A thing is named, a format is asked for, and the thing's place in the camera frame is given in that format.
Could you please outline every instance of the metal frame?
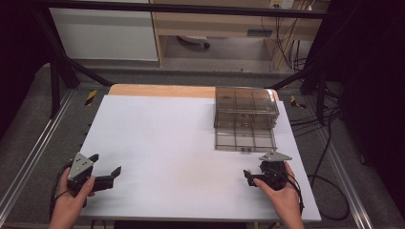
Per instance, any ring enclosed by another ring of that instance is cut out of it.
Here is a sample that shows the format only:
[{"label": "metal frame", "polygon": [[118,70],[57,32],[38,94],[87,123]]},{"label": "metal frame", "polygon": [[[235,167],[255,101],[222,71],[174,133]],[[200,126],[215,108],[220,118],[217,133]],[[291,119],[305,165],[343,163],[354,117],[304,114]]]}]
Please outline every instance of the metal frame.
[{"label": "metal frame", "polygon": [[80,84],[75,71],[84,73],[93,80],[104,86],[112,86],[113,82],[105,80],[101,76],[86,69],[71,59],[64,51],[61,42],[57,39],[55,30],[50,27],[50,22],[44,17],[44,9],[78,9],[78,10],[119,10],[119,11],[150,11],[150,12],[176,12],[176,13],[200,13],[222,14],[242,16],[266,16],[266,17],[289,17],[289,18],[312,18],[312,19],[342,19],[343,15],[324,11],[309,10],[274,10],[253,9],[235,7],[192,6],[192,5],[169,5],[169,4],[141,4],[97,1],[70,1],[70,0],[36,0],[31,2],[32,14],[46,35],[53,53],[52,78],[53,78],[53,110],[51,117],[57,113],[59,105],[59,89],[57,78],[60,75],[68,88],[77,88]]}]

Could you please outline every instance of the electrical wire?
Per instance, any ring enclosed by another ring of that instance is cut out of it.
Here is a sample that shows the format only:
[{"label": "electrical wire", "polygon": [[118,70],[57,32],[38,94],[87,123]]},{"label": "electrical wire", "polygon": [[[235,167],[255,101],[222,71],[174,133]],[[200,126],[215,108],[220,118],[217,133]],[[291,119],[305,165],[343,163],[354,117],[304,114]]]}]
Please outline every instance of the electrical wire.
[{"label": "electrical wire", "polygon": [[331,216],[323,213],[322,211],[319,211],[319,214],[321,214],[322,217],[325,217],[326,219],[331,219],[331,220],[343,220],[349,216],[349,213],[351,212],[349,200],[346,197],[345,193],[343,193],[342,189],[340,189],[336,184],[332,183],[330,180],[328,180],[324,177],[320,177],[318,175],[308,175],[308,178],[312,178],[312,180],[318,178],[318,179],[323,180],[324,182],[327,182],[328,184],[330,184],[332,187],[334,187],[339,192],[339,194],[343,197],[343,199],[345,201],[346,209],[345,209],[345,214],[342,217],[331,217]]},{"label": "electrical wire", "polygon": [[268,226],[268,228],[267,229],[271,229],[271,228],[273,228],[275,225],[277,224],[277,222],[273,222],[273,223],[271,223],[269,226]]},{"label": "electrical wire", "polygon": [[276,176],[281,177],[282,179],[284,179],[286,182],[288,182],[292,186],[292,188],[295,190],[295,192],[297,192],[299,206],[300,206],[300,213],[302,215],[305,206],[304,206],[303,196],[301,195],[301,187],[300,187],[300,184],[298,183],[298,181],[295,179],[295,177],[293,177],[289,173],[286,173],[287,176],[291,177],[294,180],[294,182],[292,182],[288,177],[285,177],[284,175],[280,174],[279,172],[277,172],[277,171],[275,171],[273,169],[269,169],[269,171],[274,173]]},{"label": "electrical wire", "polygon": [[343,220],[343,219],[345,219],[345,218],[349,215],[349,213],[350,213],[349,201],[348,201],[346,195],[343,193],[343,191],[342,191],[337,185],[333,184],[333,183],[332,183],[331,181],[329,181],[328,179],[326,179],[326,178],[324,178],[324,177],[318,176],[319,169],[320,169],[320,167],[321,167],[321,164],[322,164],[322,162],[323,162],[323,160],[324,160],[324,158],[325,158],[325,155],[326,155],[326,153],[327,153],[327,151],[328,151],[328,148],[329,148],[329,146],[330,146],[332,118],[333,118],[334,115],[337,114],[337,113],[335,113],[335,112],[338,111],[338,110],[339,110],[339,108],[334,108],[334,109],[332,109],[332,111],[330,112],[329,123],[328,123],[328,134],[329,134],[329,136],[328,136],[327,143],[326,143],[325,148],[324,148],[324,150],[323,150],[323,152],[322,152],[322,155],[321,155],[321,157],[319,158],[319,161],[318,161],[318,163],[317,163],[317,165],[316,165],[316,169],[315,169],[314,174],[313,174],[313,175],[308,175],[308,177],[312,177],[312,180],[310,181],[310,187],[311,187],[312,190],[313,190],[313,186],[314,186],[314,184],[315,184],[315,180],[316,180],[317,178],[319,178],[319,179],[321,179],[321,180],[327,182],[328,184],[332,185],[332,186],[333,186],[334,188],[336,188],[336,189],[338,190],[338,192],[342,195],[342,197],[343,197],[343,199],[344,199],[344,201],[345,201],[345,204],[346,204],[346,212],[345,212],[344,216],[342,216],[342,217],[332,217],[332,216],[329,216],[329,215],[323,213],[322,211],[319,211],[320,214],[321,214],[321,216],[323,216],[323,217],[325,217],[325,218],[327,218],[327,219],[332,219],[332,220]]},{"label": "electrical wire", "polygon": [[[297,49],[295,51],[295,54],[293,54],[293,48],[295,46],[295,42],[297,44]],[[292,70],[294,71],[294,73],[296,73],[297,71],[299,71],[298,68],[298,53],[299,53],[299,49],[300,49],[300,41],[297,40],[293,40],[291,45],[289,46],[289,52],[288,52],[288,61],[290,63],[292,63]]]},{"label": "electrical wire", "polygon": [[[327,112],[327,111],[333,110],[335,108],[338,108],[338,107],[328,108],[328,109],[326,109],[324,111],[324,113]],[[300,118],[300,119],[291,119],[289,122],[298,122],[298,121],[303,121],[303,120],[310,119],[310,118],[316,118],[316,115],[311,115],[311,116],[303,117],[303,118]]]},{"label": "electrical wire", "polygon": [[60,178],[62,177],[63,172],[65,172],[65,170],[69,167],[72,167],[73,161],[71,160],[69,163],[65,164],[57,173],[56,175],[56,179],[53,182],[53,188],[52,188],[52,192],[51,192],[51,201],[50,201],[50,220],[52,219],[52,215],[53,215],[53,209],[54,206],[56,205],[56,200],[62,196],[63,194],[65,194],[67,191],[65,191],[62,194],[59,194],[58,196],[56,196],[56,189],[59,183]]},{"label": "electrical wire", "polygon": [[325,49],[330,47],[331,44],[334,42],[334,39],[336,39],[336,37],[340,34],[340,32],[346,27],[346,25],[349,23],[350,19],[352,18],[352,16],[354,15],[354,13],[356,12],[356,10],[358,9],[358,7],[360,6],[361,2],[363,0],[358,0],[357,4],[354,6],[351,14],[347,17],[346,21],[343,23],[343,25],[337,30],[337,32],[335,32],[331,38],[326,42],[326,44],[324,46],[322,46],[321,50],[319,52],[317,52],[312,59],[307,61],[307,64],[311,64],[313,63],[313,60],[315,60],[321,53],[325,52]]},{"label": "electrical wire", "polygon": [[[304,7],[304,9],[306,10],[309,6],[311,6],[311,4],[307,4],[307,5]],[[282,10],[282,8],[281,8],[279,5],[277,5],[277,4],[276,4],[276,5],[273,5],[273,6],[270,6],[270,8],[274,8],[274,9],[277,9],[277,10]],[[295,25],[296,25],[296,23],[297,23],[297,21],[298,21],[298,18],[295,18],[295,19],[294,19],[294,21],[289,25],[289,27],[288,27],[288,28],[286,29],[286,31],[284,32],[283,37],[280,38],[280,28],[281,28],[281,23],[282,23],[283,19],[284,19],[284,18],[275,17],[275,20],[276,20],[276,40],[273,40],[273,39],[270,39],[270,40],[273,41],[274,43],[276,43],[276,47],[275,47],[275,48],[278,48],[278,49],[280,50],[280,52],[282,53],[283,59],[284,59],[284,61],[286,62],[287,66],[288,66],[289,68],[291,68],[291,69],[296,73],[297,71],[300,71],[300,70],[299,70],[299,66],[305,65],[305,63],[299,63],[299,62],[302,61],[302,60],[304,60],[304,59],[306,60],[306,58],[301,59],[301,60],[298,59],[298,50],[299,50],[299,45],[298,45],[298,47],[297,47],[297,52],[295,53],[295,59],[292,60],[292,57],[291,57],[291,56],[292,56],[292,47],[293,47],[294,40],[292,41],[292,44],[290,45],[288,54],[287,54],[287,56],[286,56],[286,53],[285,53],[284,48],[283,48],[283,42],[284,42],[286,39],[289,40],[289,39],[291,38],[292,32],[293,32],[293,28],[295,27]],[[266,28],[265,28],[265,26],[264,26],[263,16],[261,17],[261,21],[262,21],[262,29],[263,29],[263,31],[265,32],[265,36],[266,36],[267,38],[269,38],[269,36],[266,34]],[[271,56],[274,56],[275,48],[274,48],[273,51],[271,52]]]},{"label": "electrical wire", "polygon": [[312,2],[306,6],[305,10],[312,10],[312,5],[315,3],[315,0],[312,0]]},{"label": "electrical wire", "polygon": [[298,41],[297,41],[297,50],[296,50],[296,52],[295,52],[295,58],[294,58],[294,60],[293,60],[293,63],[295,64],[293,70],[294,70],[295,73],[296,73],[296,72],[300,72],[300,71],[301,71],[300,66],[306,64],[306,62],[300,63],[300,61],[302,61],[302,60],[307,61],[306,58],[301,58],[301,59],[299,58],[300,45],[301,45],[301,41],[298,40]]},{"label": "electrical wire", "polygon": [[[331,108],[331,109],[327,109],[327,110],[325,110],[325,112],[326,112],[326,111],[329,111],[329,110],[336,110],[336,109],[338,109],[338,107]],[[324,117],[324,118],[329,118],[329,119],[330,119],[330,122],[333,122],[339,115],[340,115],[340,112],[337,113],[337,114],[323,115],[323,117]],[[303,129],[307,129],[308,127],[311,127],[311,126],[314,126],[314,125],[317,125],[317,124],[320,125],[320,122],[319,122],[318,119],[313,119],[313,120],[309,120],[309,121],[304,121],[304,120],[306,120],[306,119],[315,118],[315,117],[316,117],[316,116],[313,115],[313,116],[309,116],[309,117],[297,119],[297,120],[300,120],[301,122],[291,123],[291,124],[290,124],[291,127],[294,127],[294,126],[301,126],[301,125],[306,125],[306,126],[301,127],[301,128],[298,128],[298,129],[294,129],[294,130],[292,130],[292,131],[293,131],[293,132],[297,132],[297,131],[300,131],[300,130],[303,130]],[[301,135],[306,135],[306,134],[308,134],[308,133],[314,132],[314,131],[319,130],[319,129],[324,128],[324,127],[326,127],[326,126],[319,126],[319,127],[317,127],[317,128],[311,129],[311,130],[306,131],[306,132],[304,132],[304,133],[301,133],[301,134],[299,134],[299,135],[295,135],[294,137],[299,137],[299,136],[301,136]]]},{"label": "electrical wire", "polygon": [[[290,126],[294,127],[294,126],[301,126],[301,125],[309,124],[309,123],[312,123],[312,122],[319,122],[318,119],[315,119],[316,117],[317,117],[316,115],[313,115],[313,116],[304,117],[304,118],[300,118],[300,119],[290,120],[289,121],[291,123]],[[329,118],[330,115],[323,115],[323,117],[324,118]]]}]

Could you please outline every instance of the gray floor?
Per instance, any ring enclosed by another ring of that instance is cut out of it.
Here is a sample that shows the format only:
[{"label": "gray floor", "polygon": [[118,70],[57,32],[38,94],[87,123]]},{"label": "gray floor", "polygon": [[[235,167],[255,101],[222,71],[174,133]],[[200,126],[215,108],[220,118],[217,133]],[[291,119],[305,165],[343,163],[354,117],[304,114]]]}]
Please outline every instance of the gray floor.
[{"label": "gray floor", "polygon": [[[164,67],[129,66],[130,68],[122,68],[124,70],[119,71],[100,69],[95,71],[118,83],[250,87],[270,86],[290,74],[288,70],[268,74],[269,57],[266,55],[266,49],[263,49],[263,41],[216,38],[210,39],[210,43],[211,48],[207,51],[202,46],[184,43],[172,37],[168,43]],[[6,226],[28,223],[22,225],[30,228],[33,224],[48,223],[49,198],[54,176],[64,163],[80,151],[80,144],[85,140],[85,133],[90,128],[88,125],[93,121],[102,95],[108,93],[108,88],[98,87],[92,105],[84,106],[90,88],[95,84],[85,76],[81,75],[80,78],[84,81],[83,86],[75,91],[67,112],[15,202],[6,220]],[[297,97],[299,103],[308,103],[314,99],[310,95],[301,96],[299,86],[300,82],[294,82],[278,92],[287,105],[290,120],[311,116],[309,109],[288,105],[292,94]],[[6,194],[19,168],[49,121],[50,98],[49,70],[44,68],[37,74],[29,96],[0,142],[0,161],[3,162],[0,164],[0,172],[3,175],[0,185],[1,197]],[[328,101],[328,105],[332,107],[334,103]],[[305,130],[294,133],[299,135]],[[319,132],[297,136],[296,141],[305,169],[308,174],[312,174],[324,148]],[[332,144],[350,174],[373,227],[405,228],[403,218],[398,214],[374,168],[361,165],[359,154],[344,120],[333,121]],[[319,175],[338,183],[327,157]],[[345,205],[342,198],[329,185],[316,181],[314,194],[318,199],[320,210],[325,214],[341,216],[344,213]],[[83,219],[78,224],[89,225],[89,221]],[[349,216],[341,221],[323,219],[322,222],[309,223],[307,227],[357,228],[357,225],[353,217]]]}]

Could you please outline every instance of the black cable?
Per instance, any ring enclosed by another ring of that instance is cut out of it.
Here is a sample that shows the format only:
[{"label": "black cable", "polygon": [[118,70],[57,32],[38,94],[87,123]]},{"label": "black cable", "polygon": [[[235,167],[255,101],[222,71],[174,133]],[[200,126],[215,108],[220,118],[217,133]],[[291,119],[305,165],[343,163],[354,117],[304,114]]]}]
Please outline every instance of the black cable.
[{"label": "black cable", "polygon": [[304,63],[299,63],[300,61],[307,61],[307,59],[306,58],[299,58],[299,59],[297,59],[296,60],[298,63],[297,63],[297,65],[305,65],[305,62]]},{"label": "black cable", "polygon": [[295,192],[297,192],[298,194],[298,198],[299,198],[299,205],[300,205],[300,214],[303,214],[304,211],[304,201],[303,201],[303,196],[301,195],[301,187],[300,184],[298,183],[298,181],[295,179],[295,177],[293,177],[292,175],[290,175],[289,173],[287,173],[288,177],[291,177],[294,182],[292,182],[291,180],[289,180],[288,177],[283,176],[282,174],[280,174],[279,172],[273,170],[273,169],[269,169],[269,171],[271,171],[272,173],[274,173],[276,176],[279,176],[281,178],[283,178],[286,182],[288,182],[289,184],[291,184],[291,186],[295,189]]},{"label": "black cable", "polygon": [[56,198],[54,198],[55,201],[57,201],[62,195],[64,195],[65,193],[69,192],[69,190],[66,190],[65,192],[59,194],[56,196]]},{"label": "black cable", "polygon": [[[332,117],[333,120],[331,120],[331,122],[333,122],[339,115],[340,115],[340,112],[334,114],[334,116]],[[308,127],[314,126],[314,125],[316,125],[316,124],[320,124],[320,122],[319,122],[319,120],[317,120],[317,119],[313,119],[313,120],[311,120],[311,121],[300,122],[300,123],[293,123],[293,124],[291,124],[291,127],[293,127],[293,126],[305,125],[305,124],[308,124],[308,125],[306,125],[306,126],[304,126],[304,127],[301,127],[301,128],[298,128],[298,129],[294,129],[294,130],[292,130],[292,131],[293,131],[293,132],[297,132],[297,131],[300,131],[300,130],[302,130],[302,129],[306,129],[306,128],[308,128]]]},{"label": "black cable", "polygon": [[[328,151],[328,148],[330,145],[330,140],[331,140],[331,118],[333,117],[334,112],[337,110],[338,110],[338,108],[335,108],[330,112],[330,118],[329,118],[329,123],[328,123],[328,135],[329,136],[328,136],[327,144],[325,145],[325,149],[322,152],[321,158],[319,159],[318,164],[316,165],[315,172],[313,173],[314,176],[318,175],[319,168],[321,167],[322,161],[324,160],[324,157],[327,154],[327,151]],[[315,179],[313,179],[312,182],[310,183],[310,187],[313,187],[314,182],[315,182]]]},{"label": "black cable", "polygon": [[342,94],[336,94],[336,93],[332,92],[331,89],[328,87],[328,84],[325,85],[325,88],[326,88],[328,94],[330,94],[330,96],[332,96],[332,97],[337,97],[337,98],[339,98],[339,97],[342,95]]},{"label": "black cable", "polygon": [[341,35],[341,31],[345,29],[345,27],[347,26],[349,21],[352,19],[352,16],[354,15],[354,13],[358,9],[358,7],[361,5],[362,1],[363,0],[357,1],[351,14],[346,18],[345,22],[342,23],[342,26],[340,26],[338,28],[338,30],[330,37],[330,39],[325,42],[325,45],[323,45],[322,48],[315,55],[313,55],[311,57],[311,59],[307,60],[307,63],[302,71],[300,71],[300,72],[290,76],[289,78],[284,79],[281,82],[276,83],[270,87],[265,87],[265,89],[273,89],[273,90],[277,91],[277,90],[283,88],[284,86],[286,86],[287,84],[294,82],[295,80],[305,78],[308,75],[316,72],[320,66],[325,64],[325,62],[330,61],[330,57],[332,56],[330,54],[330,52],[333,51],[333,45],[332,45],[333,42],[335,42],[335,40],[337,38],[339,38],[339,36]]},{"label": "black cable", "polygon": [[[338,107],[328,108],[328,109],[326,109],[324,111],[324,113],[327,112],[327,111],[333,110],[335,108],[338,108]],[[300,119],[291,119],[289,122],[298,122],[298,121],[303,121],[303,120],[310,119],[310,118],[316,118],[316,115],[311,115],[311,116],[303,117],[303,118],[300,118]]]},{"label": "black cable", "polygon": [[330,180],[324,178],[324,177],[320,177],[318,175],[308,175],[308,177],[312,177],[312,180],[319,178],[325,182],[327,182],[328,184],[330,184],[331,186],[333,186],[339,193],[340,195],[343,197],[343,199],[345,200],[345,205],[346,205],[346,212],[345,215],[343,215],[342,217],[331,217],[326,215],[325,213],[323,213],[322,211],[319,210],[319,213],[321,214],[321,216],[325,217],[326,219],[331,219],[331,220],[343,220],[345,218],[347,218],[349,216],[349,213],[351,212],[351,207],[348,201],[348,198],[346,197],[345,193],[343,193],[343,191],[334,183],[332,183]]},{"label": "black cable", "polygon": [[51,192],[51,201],[50,201],[50,220],[52,219],[52,215],[53,215],[53,209],[54,206],[56,204],[56,200],[62,195],[56,196],[56,189],[57,189],[57,185],[59,183],[60,178],[62,177],[63,172],[69,168],[72,167],[73,161],[70,161],[69,163],[65,164],[57,173],[56,179],[53,182],[53,188],[52,188],[52,192]]},{"label": "black cable", "polygon": [[[260,17],[260,20],[261,20],[261,22],[262,22],[262,29],[263,29],[263,32],[265,33],[266,38],[269,39],[269,40],[271,40],[272,42],[276,43],[275,40],[273,40],[273,39],[270,38],[271,35],[268,36],[268,34],[267,34],[267,32],[266,32],[265,24],[264,24],[264,22],[263,22],[263,16]],[[271,68],[271,62],[273,61],[273,57],[274,57],[274,50],[275,50],[275,49],[273,49],[272,52],[271,52],[271,57],[270,57],[270,61],[269,61],[270,71],[272,71],[272,69],[274,69],[274,66],[275,66],[275,65],[273,64],[273,68]]]},{"label": "black cable", "polygon": [[[279,6],[277,6],[277,7],[275,6],[275,8],[278,9],[278,10],[282,10],[282,8],[279,7]],[[282,42],[284,41],[284,37],[286,36],[286,34],[288,33],[288,31],[290,31],[290,32],[289,32],[289,35],[288,35],[288,38],[291,37],[293,28],[295,27],[295,24],[297,23],[298,18],[296,18],[296,19],[294,20],[294,22],[291,23],[291,25],[289,25],[289,27],[288,27],[287,30],[285,31],[285,34],[284,34],[284,36],[283,36],[283,39],[280,39],[280,35],[279,35],[279,33],[280,33],[281,21],[282,21],[283,19],[280,19],[279,17],[276,17],[275,19],[276,19],[276,44],[277,44],[278,48],[280,49],[280,52],[282,53],[283,58],[284,58],[286,64],[288,65],[288,67],[291,68],[291,69],[293,69],[291,63],[288,61],[288,58],[286,57],[286,54],[285,54],[285,52],[284,52],[284,50],[283,50],[283,44],[282,44]]]},{"label": "black cable", "polygon": [[327,100],[329,100],[330,102],[332,102],[332,103],[334,103],[336,105],[339,105],[339,99],[338,98],[330,97],[328,94],[325,94],[325,98]]},{"label": "black cable", "polygon": [[271,223],[269,226],[268,226],[268,228],[267,229],[271,229],[271,228],[273,228],[275,225],[277,224],[277,222],[273,222],[273,223]]},{"label": "black cable", "polygon": [[302,134],[300,134],[300,135],[295,135],[294,137],[306,135],[306,134],[309,134],[309,133],[311,133],[311,132],[314,132],[314,131],[319,130],[319,129],[324,128],[324,127],[325,127],[325,126],[320,126],[320,127],[315,128],[315,129],[312,129],[312,130],[310,130],[310,131],[307,131],[307,132],[305,132],[305,133],[302,133]]},{"label": "black cable", "polygon": [[301,71],[300,68],[299,68],[299,65],[298,65],[300,44],[301,44],[301,41],[298,40],[298,41],[297,41],[297,51],[295,52],[295,59],[294,59],[294,63],[295,63],[294,72],[295,72],[295,71]]},{"label": "black cable", "polygon": [[325,218],[327,218],[327,219],[332,219],[332,220],[343,220],[343,219],[345,219],[345,218],[349,215],[349,213],[350,213],[349,201],[348,201],[346,195],[343,193],[343,191],[342,191],[337,185],[333,184],[331,181],[327,180],[327,179],[324,178],[324,177],[318,176],[319,168],[321,167],[321,164],[322,164],[322,162],[323,162],[323,160],[324,160],[324,158],[325,158],[325,155],[326,155],[326,153],[327,153],[327,151],[328,151],[328,148],[329,148],[329,145],[330,145],[332,118],[333,118],[333,116],[335,115],[335,112],[338,111],[338,110],[339,110],[339,108],[334,108],[334,109],[330,112],[329,123],[328,123],[328,134],[329,134],[329,136],[328,136],[327,143],[326,143],[326,145],[325,145],[325,149],[324,149],[324,151],[322,152],[322,155],[321,155],[321,157],[320,157],[320,159],[319,159],[319,161],[318,161],[318,164],[316,165],[316,169],[315,169],[314,174],[313,174],[313,175],[308,175],[308,177],[312,177],[312,180],[310,181],[310,188],[311,188],[312,190],[313,190],[313,186],[314,186],[314,183],[315,183],[315,179],[316,179],[316,178],[319,178],[319,179],[321,179],[321,180],[327,182],[328,184],[332,185],[334,188],[336,188],[336,189],[338,190],[338,192],[339,192],[339,193],[342,195],[342,197],[344,198],[345,204],[346,204],[346,213],[345,213],[345,215],[344,215],[343,217],[331,217],[331,216],[326,215],[326,214],[323,213],[322,211],[319,211],[319,213],[321,214],[321,216],[323,216],[323,217],[325,217]]},{"label": "black cable", "polygon": [[293,58],[292,58],[292,50],[293,50],[294,44],[295,44],[295,40],[292,40],[292,43],[291,43],[291,45],[289,46],[289,51],[288,51],[288,61],[289,61],[290,63],[293,63],[293,64],[295,64],[295,63],[294,63],[294,60],[293,60]]}]

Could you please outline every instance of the gray carpet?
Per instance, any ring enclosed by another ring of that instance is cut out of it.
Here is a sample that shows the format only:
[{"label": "gray carpet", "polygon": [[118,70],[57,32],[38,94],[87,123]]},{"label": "gray carpet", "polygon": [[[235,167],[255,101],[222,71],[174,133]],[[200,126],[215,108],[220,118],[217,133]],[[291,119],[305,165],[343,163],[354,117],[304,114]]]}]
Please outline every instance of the gray carpet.
[{"label": "gray carpet", "polygon": [[[98,71],[102,76],[118,83],[138,84],[175,84],[201,86],[248,86],[265,87],[278,82],[282,75],[268,75],[261,73],[188,73],[165,71]],[[86,83],[92,83],[87,77],[80,77]],[[307,100],[299,94],[299,82],[288,86],[279,92],[281,100],[285,101],[289,119],[299,119],[310,116],[309,109],[289,106],[290,95],[297,97],[297,102],[306,103]],[[80,151],[80,144],[85,140],[85,133],[90,129],[102,96],[108,93],[108,88],[98,89],[95,100],[90,107],[84,106],[90,89],[79,89],[53,134],[43,156],[38,161],[27,185],[16,201],[6,224],[35,223],[46,224],[49,221],[49,199],[54,177],[60,167]],[[38,73],[31,91],[13,121],[10,129],[0,142],[0,194],[5,195],[13,178],[24,163],[32,146],[48,122],[50,114],[50,80],[47,69]],[[305,130],[294,132],[297,135]],[[324,148],[318,132],[311,132],[296,137],[297,145],[308,174],[312,174],[314,167]],[[363,166],[359,162],[359,155],[344,120],[336,119],[332,123],[332,143],[341,156],[355,189],[375,228],[405,228],[402,217],[396,211],[393,201],[388,196],[381,180],[373,167]],[[337,184],[334,171],[326,157],[322,163],[319,175]],[[314,194],[318,198],[320,210],[331,216],[342,216],[345,204],[342,198],[328,184],[317,180]],[[87,219],[78,224],[90,225]],[[308,228],[356,228],[356,223],[350,215],[347,219],[335,221],[323,219],[312,222]]]}]

